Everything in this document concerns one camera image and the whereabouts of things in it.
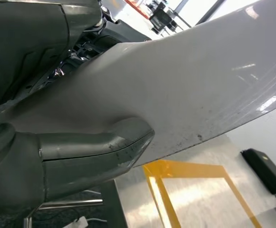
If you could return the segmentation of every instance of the metal pole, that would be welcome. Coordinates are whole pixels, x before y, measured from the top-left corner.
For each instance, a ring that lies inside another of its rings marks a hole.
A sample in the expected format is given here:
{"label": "metal pole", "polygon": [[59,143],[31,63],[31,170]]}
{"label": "metal pole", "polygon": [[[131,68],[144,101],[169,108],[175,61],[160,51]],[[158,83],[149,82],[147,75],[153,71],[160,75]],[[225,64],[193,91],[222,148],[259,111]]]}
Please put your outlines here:
{"label": "metal pole", "polygon": [[220,7],[222,4],[224,3],[225,0],[218,0],[212,7],[211,7],[208,12],[206,12],[203,17],[202,17],[200,20],[199,20],[196,25],[199,25],[203,22],[207,21],[209,18],[210,18],[213,13],[215,13],[218,7]]}
{"label": "metal pole", "polygon": [[177,14],[178,14],[182,8],[184,8],[185,6],[185,4],[187,4],[187,2],[188,2],[189,0],[182,0],[181,1],[181,3],[179,3],[175,10],[174,12],[176,12]]}
{"label": "metal pole", "polygon": [[57,201],[57,202],[43,203],[39,208],[39,210],[89,207],[89,206],[99,206],[99,205],[103,205],[103,200],[90,199],[90,200]]}
{"label": "metal pole", "polygon": [[32,228],[33,220],[31,217],[27,217],[24,219],[24,228]]}

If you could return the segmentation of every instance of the white wall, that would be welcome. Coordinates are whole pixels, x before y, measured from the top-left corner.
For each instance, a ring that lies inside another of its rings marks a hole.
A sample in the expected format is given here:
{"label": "white wall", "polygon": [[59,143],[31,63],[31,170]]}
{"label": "white wall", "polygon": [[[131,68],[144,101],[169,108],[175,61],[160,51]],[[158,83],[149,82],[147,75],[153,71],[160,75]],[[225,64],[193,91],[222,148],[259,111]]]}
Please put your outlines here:
{"label": "white wall", "polygon": [[241,150],[254,148],[266,153],[276,165],[276,110],[227,133]]}

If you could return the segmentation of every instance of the concrete floor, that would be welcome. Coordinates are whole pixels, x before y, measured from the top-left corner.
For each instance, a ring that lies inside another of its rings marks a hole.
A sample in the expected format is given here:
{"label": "concrete floor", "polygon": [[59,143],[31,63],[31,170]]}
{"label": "concrete floor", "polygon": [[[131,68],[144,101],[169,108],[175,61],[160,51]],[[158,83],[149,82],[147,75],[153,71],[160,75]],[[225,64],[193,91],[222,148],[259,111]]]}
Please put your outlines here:
{"label": "concrete floor", "polygon": [[[178,161],[179,166],[187,167],[181,168],[181,173],[189,173],[188,177],[178,178],[171,171],[169,177],[163,178],[178,226],[169,226],[164,221],[160,207],[166,203],[164,200],[158,203],[156,194],[152,197],[147,177],[143,171],[147,165],[134,168],[116,181],[130,228],[276,227],[276,198],[265,189],[240,151],[228,136],[222,135],[168,156],[165,160],[169,161],[164,161],[167,164],[166,168],[157,166],[157,170],[169,169],[173,165],[172,161]],[[231,189],[226,178],[198,177],[200,171],[206,173],[209,165],[223,167],[235,189]],[[164,198],[163,190],[159,189],[160,199]]]}

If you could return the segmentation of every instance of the yellow painted line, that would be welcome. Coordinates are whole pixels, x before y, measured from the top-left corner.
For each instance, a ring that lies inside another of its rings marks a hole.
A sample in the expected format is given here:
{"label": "yellow painted line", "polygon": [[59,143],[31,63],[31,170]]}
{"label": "yellow painted line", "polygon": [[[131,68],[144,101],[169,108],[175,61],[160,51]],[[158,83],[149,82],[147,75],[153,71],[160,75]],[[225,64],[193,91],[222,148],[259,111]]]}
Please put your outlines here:
{"label": "yellow painted line", "polygon": [[251,222],[256,228],[262,227],[222,165],[158,160],[144,165],[143,168],[147,184],[165,228],[180,228],[181,225],[162,178],[225,178]]}
{"label": "yellow painted line", "polygon": [[147,185],[149,186],[153,198],[155,201],[157,211],[165,228],[181,228],[175,211],[172,205],[163,179],[160,177],[153,177],[145,166],[144,166],[147,176]]}
{"label": "yellow painted line", "polygon": [[250,208],[246,203],[243,196],[237,190],[237,188],[233,183],[231,178],[230,178],[227,172],[225,176],[225,180],[229,185],[229,187],[233,191],[233,193],[237,197],[237,199],[241,204],[243,210],[248,215],[251,222],[256,228],[261,228],[261,224],[254,216],[254,214],[250,210]]}

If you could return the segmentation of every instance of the white cable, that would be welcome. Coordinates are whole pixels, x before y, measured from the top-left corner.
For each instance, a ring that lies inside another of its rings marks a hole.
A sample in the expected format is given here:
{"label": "white cable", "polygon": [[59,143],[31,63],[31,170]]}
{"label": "white cable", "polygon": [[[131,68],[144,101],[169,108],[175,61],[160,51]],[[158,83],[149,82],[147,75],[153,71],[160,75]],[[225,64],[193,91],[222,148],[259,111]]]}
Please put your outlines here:
{"label": "white cable", "polygon": [[97,191],[92,191],[92,190],[84,190],[85,192],[91,192],[91,193],[95,193],[95,194],[98,194],[98,195],[101,195],[100,192],[97,192]]}
{"label": "white cable", "polygon": [[100,218],[88,218],[86,219],[87,222],[89,221],[98,221],[98,222],[107,222],[107,220],[100,219]]}

